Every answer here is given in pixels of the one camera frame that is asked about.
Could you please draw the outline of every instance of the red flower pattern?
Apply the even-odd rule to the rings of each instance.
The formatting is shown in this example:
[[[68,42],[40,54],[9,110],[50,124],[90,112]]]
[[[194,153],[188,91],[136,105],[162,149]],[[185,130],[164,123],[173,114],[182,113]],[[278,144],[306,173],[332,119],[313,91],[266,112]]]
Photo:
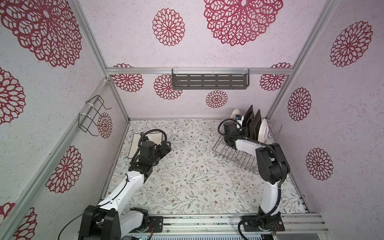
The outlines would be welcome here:
[[[115,68],[133,68],[129,64],[119,63]],[[114,83],[119,88],[127,92],[136,92],[143,87],[143,78],[141,74],[114,74],[111,75]]]
[[[36,227],[37,214],[35,213],[35,208],[31,207],[28,215],[24,217],[21,225],[17,228],[15,234],[13,235],[13,240],[31,240],[35,235]]]
[[[24,106],[23,87],[9,72],[0,68],[0,125],[18,118]]]
[[[155,89],[157,95],[168,100],[178,98],[183,92],[183,90],[173,89],[172,77],[169,74],[163,74],[156,78],[153,88]]]
[[[289,63],[278,63],[272,65],[273,68],[290,68]],[[285,74],[263,74],[260,78],[260,86],[268,91],[279,89],[287,75]]]
[[[298,88],[293,91],[288,100],[289,116],[295,120],[303,120],[311,109],[311,95],[305,88]]]
[[[66,0],[0,0],[0,15],[37,59],[66,68],[79,58],[81,33]]]
[[[79,150],[70,146],[45,186],[49,191],[55,193],[68,191],[79,179],[83,167],[82,162]]]
[[[219,108],[227,103],[228,95],[224,91],[214,90],[205,98],[205,102],[211,108]]]
[[[165,46],[174,46],[184,37],[183,19],[173,9],[164,8],[158,11],[152,24],[153,33]]]
[[[108,138],[112,133],[112,120],[108,113],[102,113],[97,121],[97,130],[100,136]]]
[[[6,204],[0,206],[0,224],[3,222],[14,205],[15,203],[7,202]]]
[[[338,67],[356,62],[368,49],[372,39],[372,26],[359,21],[349,25],[336,37],[331,48],[331,61]]]
[[[314,148],[307,155],[307,168],[317,180],[327,180],[333,173],[333,162],[326,151]]]
[[[283,0],[204,0],[208,29],[221,43],[244,45],[265,33]]]

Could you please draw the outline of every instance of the metal grille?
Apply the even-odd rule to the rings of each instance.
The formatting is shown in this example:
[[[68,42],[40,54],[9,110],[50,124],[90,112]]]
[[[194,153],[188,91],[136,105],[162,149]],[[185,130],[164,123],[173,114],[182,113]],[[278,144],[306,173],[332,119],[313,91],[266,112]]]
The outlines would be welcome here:
[[[260,234],[246,234],[249,240],[262,240]],[[240,235],[176,235],[153,236],[151,240],[242,240]]]
[[[172,69],[172,87],[174,89],[246,89],[249,86],[249,74],[177,74]]]

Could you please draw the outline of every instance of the wire holder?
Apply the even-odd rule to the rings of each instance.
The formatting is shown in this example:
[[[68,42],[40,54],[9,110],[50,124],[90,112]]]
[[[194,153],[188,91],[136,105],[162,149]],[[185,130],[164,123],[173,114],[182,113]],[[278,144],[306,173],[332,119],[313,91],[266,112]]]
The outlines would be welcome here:
[[[277,138],[279,137],[282,125],[268,119],[267,123],[269,132],[265,143],[272,144],[277,142]],[[235,150],[230,146],[227,146],[224,141],[224,136],[222,135],[220,135],[219,139],[213,146],[212,151],[214,151],[216,155],[222,156],[223,159],[233,162],[233,165],[238,169],[248,170],[248,172],[252,172],[252,174],[258,172],[256,157],[249,153]]]
[[[97,103],[97,101],[100,102],[100,106],[96,109],[96,108],[95,108],[95,104]],[[91,98],[91,99],[89,99],[88,101],[86,101],[85,104],[89,104],[89,105],[91,105],[92,108],[91,108],[87,113],[79,113],[79,115],[78,115],[78,126],[79,126],[79,128],[80,128],[81,130],[83,130],[84,132],[89,132],[92,136],[97,137],[98,135],[93,135],[93,134],[89,131],[89,128],[91,127],[92,123],[93,123],[94,125],[96,125],[96,127],[98,126],[98,125],[95,123],[94,119],[95,119],[95,117],[96,117],[97,115],[101,116],[101,114],[100,114],[100,112],[99,112],[100,109],[101,109],[101,107],[103,107],[105,110],[109,110],[109,109],[111,109],[111,108],[106,108],[106,107],[104,106],[104,99],[103,99],[100,95],[96,95],[96,96],[94,96],[93,98]],[[94,109],[94,110],[96,111],[96,113],[95,113],[95,115],[94,115],[93,117],[91,117],[91,116],[89,115],[89,113],[91,112],[92,109]],[[84,122],[85,122],[85,120],[86,120],[87,118],[89,118],[89,119],[91,120],[91,122],[89,123],[88,126],[85,126]]]

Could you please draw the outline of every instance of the white plate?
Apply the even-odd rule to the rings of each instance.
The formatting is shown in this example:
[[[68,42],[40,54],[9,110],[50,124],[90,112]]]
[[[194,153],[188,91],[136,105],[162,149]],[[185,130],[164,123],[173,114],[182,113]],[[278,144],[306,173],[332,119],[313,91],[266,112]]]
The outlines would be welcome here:
[[[266,138],[268,137],[268,131],[269,131],[268,122],[266,118],[264,118],[262,120],[262,124],[260,125],[259,136],[257,137],[257,141],[265,142]]]
[[[238,108],[236,108],[236,109],[232,112],[230,118],[235,119],[235,116],[236,116],[236,115],[240,115],[240,110],[239,110]]]

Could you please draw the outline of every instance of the wire basket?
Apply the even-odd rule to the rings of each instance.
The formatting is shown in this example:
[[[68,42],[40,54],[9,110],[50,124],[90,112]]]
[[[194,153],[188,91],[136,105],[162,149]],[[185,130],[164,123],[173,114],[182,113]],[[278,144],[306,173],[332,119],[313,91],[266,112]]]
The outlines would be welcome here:
[[[271,144],[271,143],[277,142],[282,125],[280,123],[273,122],[268,119],[267,119],[267,123],[268,123],[269,132],[268,132],[268,137],[265,143]],[[239,151],[239,150],[234,150],[230,146],[227,146],[224,141],[224,137],[222,135],[220,135],[219,139],[217,140],[212,150],[217,155],[222,156],[223,159],[227,159],[230,162],[233,162],[233,165],[236,166],[238,169],[248,170],[253,174],[257,172],[256,157],[252,156],[249,153]]]

